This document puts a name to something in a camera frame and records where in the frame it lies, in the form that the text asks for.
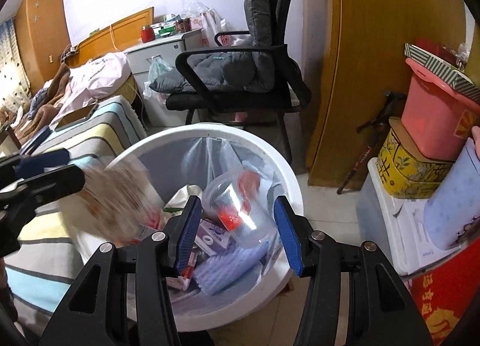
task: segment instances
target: chair armrest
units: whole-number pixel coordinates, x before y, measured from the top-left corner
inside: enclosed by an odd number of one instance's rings
[[[287,80],[292,90],[300,101],[303,109],[308,105],[311,99],[311,91],[305,85],[302,74],[297,63],[289,57],[287,45],[281,46],[234,46],[234,47],[207,47],[195,50],[187,50],[177,56],[175,67],[188,83],[197,91],[198,94],[207,102],[209,107],[215,112],[221,112],[221,107],[214,99],[212,93],[205,86],[194,69],[188,64],[187,59],[197,54],[215,54],[229,52],[264,52],[271,54],[275,63],[275,69],[279,71]]]
[[[220,41],[218,40],[218,38],[220,36],[229,36],[229,35],[249,35],[250,34],[250,31],[226,31],[226,32],[219,32],[215,35],[215,43],[217,44],[217,46],[219,47],[223,47],[222,44],[220,43]]]

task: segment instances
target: white trash can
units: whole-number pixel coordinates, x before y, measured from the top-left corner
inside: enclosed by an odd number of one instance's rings
[[[111,165],[128,155],[136,156],[147,167],[152,185],[165,202],[184,185],[199,185],[204,189],[225,169],[231,169],[231,157],[236,155],[239,160],[248,161],[247,164],[273,171],[278,185],[269,192],[270,210],[274,199],[285,194],[294,212],[303,215],[302,194],[289,164],[275,148],[246,131],[212,123],[172,128],[136,143]],[[78,232],[73,241],[86,263],[105,240]],[[191,332],[220,327],[267,304],[293,274],[283,249],[273,261],[259,281],[255,274],[247,273],[241,281],[220,292],[220,296],[203,300],[185,297],[172,304],[177,330]]]

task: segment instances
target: window curtain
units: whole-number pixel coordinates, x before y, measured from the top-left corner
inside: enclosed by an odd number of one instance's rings
[[[0,108],[14,113],[30,100],[30,81],[18,52],[14,19],[0,25]]]

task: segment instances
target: tiled floor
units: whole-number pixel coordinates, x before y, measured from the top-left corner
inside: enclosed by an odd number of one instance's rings
[[[296,114],[286,115],[286,127],[293,154],[292,168],[297,174],[304,216],[314,229],[324,231],[338,242],[361,243],[355,212],[358,193],[348,192],[338,196],[334,188],[308,186],[305,173],[302,131]],[[152,128],[149,135],[162,129]],[[283,153],[281,138],[276,127],[248,128]],[[244,319],[210,330],[216,346],[292,346],[305,304],[309,278],[293,278],[294,290],[285,296],[275,297],[265,307]],[[348,275],[342,274],[340,315],[336,345],[345,343],[348,315]]]

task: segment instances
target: office chair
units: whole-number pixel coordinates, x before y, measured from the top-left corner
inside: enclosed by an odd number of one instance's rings
[[[229,31],[215,36],[215,42],[219,47],[188,50],[181,53],[175,62],[176,68],[195,89],[196,93],[172,93],[166,100],[167,109],[188,110],[186,124],[191,124],[196,109],[208,109],[214,114],[248,112],[255,109],[273,111],[277,116],[277,123],[281,130],[286,154],[285,159],[291,164],[292,152],[286,133],[284,116],[285,113],[299,112],[304,109],[310,102],[311,91],[303,82],[298,64],[289,57],[285,44],[285,28],[290,3],[291,0],[270,0],[272,46],[222,47],[219,36],[250,34],[249,31]],[[275,85],[271,91],[267,93],[251,93],[248,91],[215,93],[209,91],[187,62],[187,59],[195,54],[235,52],[262,52],[272,56],[275,65]],[[289,85],[297,96],[298,105],[292,105]]]

